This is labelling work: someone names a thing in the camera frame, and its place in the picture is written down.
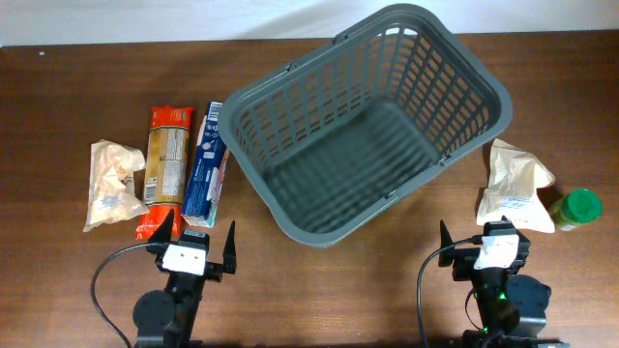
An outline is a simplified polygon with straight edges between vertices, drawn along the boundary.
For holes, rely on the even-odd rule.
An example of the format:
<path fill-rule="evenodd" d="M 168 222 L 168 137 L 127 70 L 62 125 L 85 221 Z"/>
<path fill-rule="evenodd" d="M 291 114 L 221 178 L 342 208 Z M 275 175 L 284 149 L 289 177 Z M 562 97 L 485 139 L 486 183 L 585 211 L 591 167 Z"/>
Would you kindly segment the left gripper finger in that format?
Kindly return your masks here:
<path fill-rule="evenodd" d="M 165 217 L 164 221 L 162 222 L 162 224 L 156 229 L 156 231 L 148 239 L 148 242 L 158 243 L 158 244 L 169 243 L 171 240 L 172 231 L 174 227 L 174 219 L 175 219 L 175 212 L 173 210 L 170 210 L 167 216 Z"/>
<path fill-rule="evenodd" d="M 235 227 L 236 221 L 233 220 L 230 223 L 227 233 L 224 249 L 222 252 L 222 259 L 224 265 L 236 265 L 236 245 L 235 245 Z"/>

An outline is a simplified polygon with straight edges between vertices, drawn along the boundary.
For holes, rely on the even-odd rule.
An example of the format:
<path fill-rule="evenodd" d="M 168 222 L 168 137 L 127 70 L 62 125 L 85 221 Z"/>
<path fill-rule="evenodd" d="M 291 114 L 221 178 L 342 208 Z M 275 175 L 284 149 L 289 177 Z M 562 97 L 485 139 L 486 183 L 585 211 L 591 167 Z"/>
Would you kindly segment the beige food bag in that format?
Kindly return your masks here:
<path fill-rule="evenodd" d="M 84 232 L 148 212 L 134 190 L 134 173 L 145 166 L 145 157 L 138 149 L 104 139 L 91 145 Z"/>
<path fill-rule="evenodd" d="M 478 225 L 505 217 L 516 229 L 555 232 L 554 222 L 538 196 L 538 189 L 552 186 L 555 176 L 535 155 L 495 139 L 489 169 L 476 216 Z"/>

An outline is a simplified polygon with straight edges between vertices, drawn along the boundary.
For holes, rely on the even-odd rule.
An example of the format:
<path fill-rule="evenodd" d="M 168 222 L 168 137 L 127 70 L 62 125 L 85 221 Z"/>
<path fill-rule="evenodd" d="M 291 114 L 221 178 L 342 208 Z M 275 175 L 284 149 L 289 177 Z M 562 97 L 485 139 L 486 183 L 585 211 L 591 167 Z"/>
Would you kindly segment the orange pasta package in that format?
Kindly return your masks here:
<path fill-rule="evenodd" d="M 180 235 L 193 114 L 193 107 L 151 108 L 143 187 L 147 213 L 135 230 L 137 240 L 150 238 L 170 212 L 171 234 Z"/>

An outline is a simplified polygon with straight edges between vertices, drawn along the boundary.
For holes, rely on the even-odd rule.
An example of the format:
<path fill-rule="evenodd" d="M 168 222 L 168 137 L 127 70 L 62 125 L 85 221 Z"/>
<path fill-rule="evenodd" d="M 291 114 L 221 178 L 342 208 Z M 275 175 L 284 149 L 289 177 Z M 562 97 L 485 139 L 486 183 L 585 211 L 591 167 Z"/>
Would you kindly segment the blue tissue box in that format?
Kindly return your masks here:
<path fill-rule="evenodd" d="M 182 217 L 189 226 L 215 225 L 229 150 L 221 139 L 222 103 L 210 101 L 198 131 Z"/>

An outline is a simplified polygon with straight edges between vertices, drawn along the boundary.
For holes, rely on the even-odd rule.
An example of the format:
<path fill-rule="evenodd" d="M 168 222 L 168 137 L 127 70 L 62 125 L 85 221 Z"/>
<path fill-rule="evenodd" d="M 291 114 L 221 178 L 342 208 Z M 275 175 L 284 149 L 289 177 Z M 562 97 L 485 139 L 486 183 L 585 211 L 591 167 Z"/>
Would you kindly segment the green lidded spice jar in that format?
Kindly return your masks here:
<path fill-rule="evenodd" d="M 604 204 L 597 193 L 578 188 L 554 202 L 549 214 L 557 229 L 571 231 L 598 219 Z"/>

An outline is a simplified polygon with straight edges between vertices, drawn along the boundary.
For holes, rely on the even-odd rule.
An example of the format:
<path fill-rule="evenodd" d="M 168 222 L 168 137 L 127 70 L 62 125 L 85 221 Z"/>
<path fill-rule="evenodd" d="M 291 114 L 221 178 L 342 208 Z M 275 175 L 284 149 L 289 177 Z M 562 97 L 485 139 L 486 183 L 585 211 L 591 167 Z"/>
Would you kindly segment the grey plastic basket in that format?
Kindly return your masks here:
<path fill-rule="evenodd" d="M 219 126 L 281 231 L 330 247 L 497 137 L 513 112 L 433 13 L 395 4 L 233 93 Z"/>

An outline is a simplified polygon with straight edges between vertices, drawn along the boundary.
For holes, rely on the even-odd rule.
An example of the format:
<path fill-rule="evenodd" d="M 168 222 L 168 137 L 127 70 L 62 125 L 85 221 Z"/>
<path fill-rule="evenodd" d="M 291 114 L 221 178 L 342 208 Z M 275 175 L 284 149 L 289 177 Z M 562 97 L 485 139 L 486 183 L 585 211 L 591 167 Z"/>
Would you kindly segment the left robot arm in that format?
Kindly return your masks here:
<path fill-rule="evenodd" d="M 158 269 L 168 275 L 162 290 L 141 296 L 133 308 L 137 347 L 199 348 L 205 343 L 192 339 L 192 329 L 208 281 L 221 282 L 237 270 L 235 225 L 231 224 L 220 263 L 207 260 L 210 237 L 187 230 L 171 239 L 174 213 L 148 239 L 147 251 L 156 256 Z"/>

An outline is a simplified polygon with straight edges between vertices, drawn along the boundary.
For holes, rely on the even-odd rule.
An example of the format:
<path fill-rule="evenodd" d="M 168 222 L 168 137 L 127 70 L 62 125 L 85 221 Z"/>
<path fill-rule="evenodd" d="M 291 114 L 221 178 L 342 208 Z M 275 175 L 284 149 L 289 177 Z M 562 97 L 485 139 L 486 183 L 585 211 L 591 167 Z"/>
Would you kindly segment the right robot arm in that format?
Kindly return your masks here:
<path fill-rule="evenodd" d="M 537 347 L 546 325 L 549 286 L 519 271 L 529 255 L 530 241 L 505 217 L 487 222 L 473 246 L 457 248 L 440 224 L 438 265 L 453 269 L 455 281 L 469 281 L 482 326 L 462 334 L 463 347 Z"/>

